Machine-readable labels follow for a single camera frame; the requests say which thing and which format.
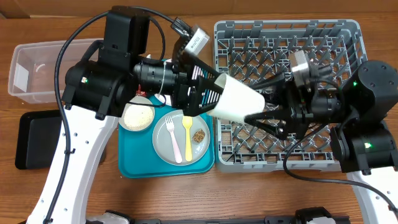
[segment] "gray plate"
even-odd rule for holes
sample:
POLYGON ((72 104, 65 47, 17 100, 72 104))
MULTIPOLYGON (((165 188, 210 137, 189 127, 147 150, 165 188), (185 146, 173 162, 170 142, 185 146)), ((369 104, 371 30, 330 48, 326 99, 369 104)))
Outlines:
POLYGON ((205 132, 205 138, 201 143, 191 141, 192 161, 188 162, 185 160, 185 128, 182 126, 182 117, 183 113, 181 110, 167 113, 156 123, 154 133, 152 134, 152 143, 157 155, 165 162, 176 166, 189 165, 198 161, 206 153, 210 143, 210 131, 205 121, 200 116, 192 118, 192 127, 190 129, 191 139, 195 132, 199 131, 200 129, 205 132), (171 116, 173 119, 174 135, 182 156, 182 162, 179 164, 176 163, 174 159, 172 139, 170 137, 169 131, 166 128, 166 116, 171 116))

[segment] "rice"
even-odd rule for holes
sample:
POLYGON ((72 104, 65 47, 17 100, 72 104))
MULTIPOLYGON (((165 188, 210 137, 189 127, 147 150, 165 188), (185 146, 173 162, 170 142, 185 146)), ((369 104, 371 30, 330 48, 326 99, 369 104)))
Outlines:
POLYGON ((148 106, 131 105, 124 114, 124 124, 131 131, 141 131, 154 120, 154 112, 148 106))

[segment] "teal tray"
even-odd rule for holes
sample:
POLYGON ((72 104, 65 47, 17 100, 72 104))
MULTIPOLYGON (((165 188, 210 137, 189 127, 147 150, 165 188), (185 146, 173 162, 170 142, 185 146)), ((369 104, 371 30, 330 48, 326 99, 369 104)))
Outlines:
MULTIPOLYGON (((149 98, 153 104, 161 104, 156 97, 149 98)), ((163 161, 152 145, 152 133, 156 122, 163 115, 175 109, 170 106, 155 108, 154 122, 144 131, 132 132, 119 125, 119 170, 128 178, 165 177, 182 174, 199 174, 213 167, 215 160, 215 145, 213 136, 213 118, 207 114, 200 116, 206 121, 210 130, 210 144, 205 155, 193 164, 173 166, 163 161)))

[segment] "clear plastic container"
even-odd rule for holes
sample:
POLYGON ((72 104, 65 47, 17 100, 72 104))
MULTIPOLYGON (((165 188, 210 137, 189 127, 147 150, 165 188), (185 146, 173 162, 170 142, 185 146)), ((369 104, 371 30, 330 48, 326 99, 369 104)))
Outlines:
MULTIPOLYGON (((65 89, 65 75, 68 69, 80 61, 94 40, 98 39, 74 40, 68 46, 60 68, 61 94, 65 89)), ((8 93, 28 103, 55 102, 55 62, 64 43, 63 40, 18 45, 12 56, 8 93)), ((98 52, 91 59, 97 60, 98 52)))

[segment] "yellow spoon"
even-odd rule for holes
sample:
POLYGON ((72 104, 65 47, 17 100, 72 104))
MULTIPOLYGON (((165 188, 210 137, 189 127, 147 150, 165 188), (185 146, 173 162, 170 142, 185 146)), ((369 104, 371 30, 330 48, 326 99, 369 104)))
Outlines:
POLYGON ((185 159, 189 162, 192 161, 192 147, 191 147, 191 134, 190 128, 192 126, 192 117, 183 116, 182 125, 185 128, 187 139, 185 140, 185 159))

